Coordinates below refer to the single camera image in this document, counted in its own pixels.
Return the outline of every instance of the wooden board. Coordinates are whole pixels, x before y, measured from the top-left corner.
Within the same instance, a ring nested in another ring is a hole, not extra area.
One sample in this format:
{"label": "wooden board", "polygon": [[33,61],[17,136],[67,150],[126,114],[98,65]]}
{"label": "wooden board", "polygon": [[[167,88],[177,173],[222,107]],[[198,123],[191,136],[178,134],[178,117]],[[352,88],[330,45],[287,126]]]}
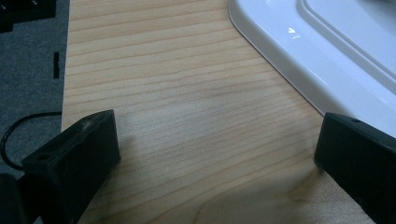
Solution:
{"label": "wooden board", "polygon": [[69,29],[63,128],[114,109],[122,156],[79,223],[372,223],[226,0],[72,0]]}

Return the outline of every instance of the black object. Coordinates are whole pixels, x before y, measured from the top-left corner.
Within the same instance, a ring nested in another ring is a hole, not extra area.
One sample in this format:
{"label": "black object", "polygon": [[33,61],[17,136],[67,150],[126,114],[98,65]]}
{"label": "black object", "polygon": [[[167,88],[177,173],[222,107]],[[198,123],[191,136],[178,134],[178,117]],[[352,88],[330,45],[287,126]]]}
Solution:
{"label": "black object", "polygon": [[[22,208],[23,218],[2,223],[32,223],[38,216],[44,223],[77,223],[119,160],[114,112],[107,110],[79,120],[22,161],[25,175],[12,191],[21,199],[16,196],[0,204]],[[6,180],[0,177],[1,183],[12,185],[9,176]],[[7,216],[2,209],[0,220]]]}
{"label": "black object", "polygon": [[23,117],[19,120],[17,120],[14,124],[9,127],[9,129],[6,131],[6,133],[3,135],[3,138],[1,139],[0,142],[0,156],[3,159],[4,163],[16,170],[23,171],[23,167],[16,164],[12,160],[9,159],[7,153],[6,153],[6,143],[8,138],[11,136],[11,134],[17,129],[18,126],[20,126],[22,123],[24,123],[27,120],[30,119],[36,119],[36,118],[42,118],[42,117],[51,117],[51,116],[61,116],[62,112],[47,112],[47,113],[39,113],[39,114],[32,114],[28,115],[26,117]]}
{"label": "black object", "polygon": [[315,162],[374,222],[396,223],[395,138],[360,120],[327,113]]}
{"label": "black object", "polygon": [[14,23],[53,18],[56,0],[0,0],[0,33],[12,31]]}

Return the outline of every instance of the glossy white surface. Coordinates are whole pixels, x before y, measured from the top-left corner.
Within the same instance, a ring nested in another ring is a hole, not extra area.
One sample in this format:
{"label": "glossy white surface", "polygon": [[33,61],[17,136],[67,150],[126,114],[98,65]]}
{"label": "glossy white surface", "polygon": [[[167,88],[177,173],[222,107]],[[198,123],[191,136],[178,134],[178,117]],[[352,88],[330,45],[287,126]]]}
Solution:
{"label": "glossy white surface", "polygon": [[394,1],[230,0],[250,43],[321,113],[396,137]]}

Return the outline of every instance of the gray carpet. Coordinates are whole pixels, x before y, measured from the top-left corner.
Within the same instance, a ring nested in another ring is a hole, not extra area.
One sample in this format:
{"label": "gray carpet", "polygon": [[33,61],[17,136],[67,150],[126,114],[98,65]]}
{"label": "gray carpet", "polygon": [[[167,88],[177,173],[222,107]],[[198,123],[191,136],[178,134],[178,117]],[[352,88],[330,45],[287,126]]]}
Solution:
{"label": "gray carpet", "polygon": [[[0,33],[0,135],[22,117],[62,111],[69,1],[58,0],[55,18],[14,24]],[[54,52],[60,53],[59,77],[54,77]],[[7,154],[21,159],[61,132],[61,117],[32,119],[7,141]],[[0,160],[0,173],[20,177]]]}

